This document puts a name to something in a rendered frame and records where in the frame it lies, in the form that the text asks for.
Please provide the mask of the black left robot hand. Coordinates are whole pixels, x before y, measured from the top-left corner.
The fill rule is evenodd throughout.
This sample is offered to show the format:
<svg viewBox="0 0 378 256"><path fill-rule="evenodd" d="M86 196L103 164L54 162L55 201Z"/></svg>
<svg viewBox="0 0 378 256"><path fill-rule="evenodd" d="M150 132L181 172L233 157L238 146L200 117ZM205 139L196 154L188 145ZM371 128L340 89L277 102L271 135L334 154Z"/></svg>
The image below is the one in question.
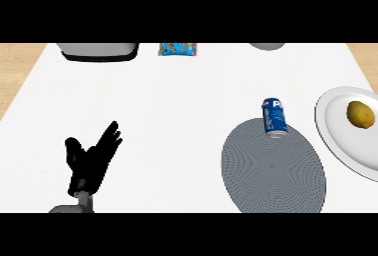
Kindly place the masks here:
<svg viewBox="0 0 378 256"><path fill-rule="evenodd" d="M112 122L95 145L88 149L82 148L73 137L64 140L66 163L72 171L67 194L72 197L76 197L79 192L86 192L88 195L97 192L109 163L122 142L119 135L117 123Z"/></svg>

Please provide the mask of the grey round placemat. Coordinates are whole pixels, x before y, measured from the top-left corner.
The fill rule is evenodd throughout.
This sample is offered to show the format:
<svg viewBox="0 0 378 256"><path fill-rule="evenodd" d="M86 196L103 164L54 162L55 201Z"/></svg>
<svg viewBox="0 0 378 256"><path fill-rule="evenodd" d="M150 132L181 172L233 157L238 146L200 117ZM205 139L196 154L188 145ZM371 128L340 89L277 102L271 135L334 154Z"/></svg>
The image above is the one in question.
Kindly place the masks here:
<svg viewBox="0 0 378 256"><path fill-rule="evenodd" d="M281 138L271 138L261 118L236 126L221 150L221 177L241 213L321 211L323 165L309 142L292 127Z"/></svg>

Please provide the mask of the white round plate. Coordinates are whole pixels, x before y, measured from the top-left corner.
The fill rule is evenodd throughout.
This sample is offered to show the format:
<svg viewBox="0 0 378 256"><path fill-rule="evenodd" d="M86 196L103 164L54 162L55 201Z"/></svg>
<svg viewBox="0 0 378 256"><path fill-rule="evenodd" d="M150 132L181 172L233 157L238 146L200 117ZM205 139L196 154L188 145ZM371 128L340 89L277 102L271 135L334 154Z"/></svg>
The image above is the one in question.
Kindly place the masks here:
<svg viewBox="0 0 378 256"><path fill-rule="evenodd" d="M346 119L352 101L373 112L374 123L367 129L357 128ZM378 94L357 87L327 90L315 102L314 122L333 156L358 175L378 182Z"/></svg>

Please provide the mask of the yellow lemon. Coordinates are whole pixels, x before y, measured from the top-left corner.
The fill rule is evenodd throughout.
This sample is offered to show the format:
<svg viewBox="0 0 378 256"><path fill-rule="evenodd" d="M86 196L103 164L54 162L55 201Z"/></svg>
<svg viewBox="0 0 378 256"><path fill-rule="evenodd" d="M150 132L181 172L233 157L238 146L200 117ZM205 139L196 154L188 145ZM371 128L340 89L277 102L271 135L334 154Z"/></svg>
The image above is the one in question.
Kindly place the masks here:
<svg viewBox="0 0 378 256"><path fill-rule="evenodd" d="M367 129L374 124L374 114L368 106L360 101L351 101L346 106L346 119L357 127Z"/></svg>

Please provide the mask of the grey and black appliance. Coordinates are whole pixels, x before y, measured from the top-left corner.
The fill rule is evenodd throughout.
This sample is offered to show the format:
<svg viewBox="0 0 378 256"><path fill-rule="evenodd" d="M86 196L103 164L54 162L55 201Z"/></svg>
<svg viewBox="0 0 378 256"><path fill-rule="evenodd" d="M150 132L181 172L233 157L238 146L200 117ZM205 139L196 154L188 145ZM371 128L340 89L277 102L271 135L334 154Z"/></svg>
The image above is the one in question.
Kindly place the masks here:
<svg viewBox="0 0 378 256"><path fill-rule="evenodd" d="M63 57L78 62L122 62L137 56L137 43L58 43Z"/></svg>

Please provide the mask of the blue and orange snack bag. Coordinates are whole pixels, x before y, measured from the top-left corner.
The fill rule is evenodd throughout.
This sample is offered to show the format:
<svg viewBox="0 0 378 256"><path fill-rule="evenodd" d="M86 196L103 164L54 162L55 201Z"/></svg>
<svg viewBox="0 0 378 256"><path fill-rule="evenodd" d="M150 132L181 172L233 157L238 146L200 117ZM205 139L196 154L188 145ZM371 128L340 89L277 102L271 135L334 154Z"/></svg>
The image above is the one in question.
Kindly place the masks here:
<svg viewBox="0 0 378 256"><path fill-rule="evenodd" d="M160 43L159 56L194 56L196 55L196 44L194 43Z"/></svg>

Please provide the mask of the blue soda can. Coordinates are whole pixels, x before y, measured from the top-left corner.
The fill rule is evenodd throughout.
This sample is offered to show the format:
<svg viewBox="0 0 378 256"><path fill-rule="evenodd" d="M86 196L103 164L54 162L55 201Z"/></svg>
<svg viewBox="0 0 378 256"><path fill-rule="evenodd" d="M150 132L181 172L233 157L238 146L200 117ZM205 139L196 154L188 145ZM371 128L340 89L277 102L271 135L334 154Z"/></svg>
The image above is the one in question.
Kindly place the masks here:
<svg viewBox="0 0 378 256"><path fill-rule="evenodd" d="M261 104L264 130L271 138L287 134L283 106L277 98L265 98Z"/></svg>

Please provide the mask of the grey round object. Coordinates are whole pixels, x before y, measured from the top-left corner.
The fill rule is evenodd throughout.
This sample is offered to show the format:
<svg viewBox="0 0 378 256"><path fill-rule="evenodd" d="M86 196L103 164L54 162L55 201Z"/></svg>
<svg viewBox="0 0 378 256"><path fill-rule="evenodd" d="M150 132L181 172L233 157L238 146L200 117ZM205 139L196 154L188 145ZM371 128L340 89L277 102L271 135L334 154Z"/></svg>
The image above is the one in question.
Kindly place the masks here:
<svg viewBox="0 0 378 256"><path fill-rule="evenodd" d="M284 43L249 43L252 47L264 51L272 51L281 48Z"/></svg>

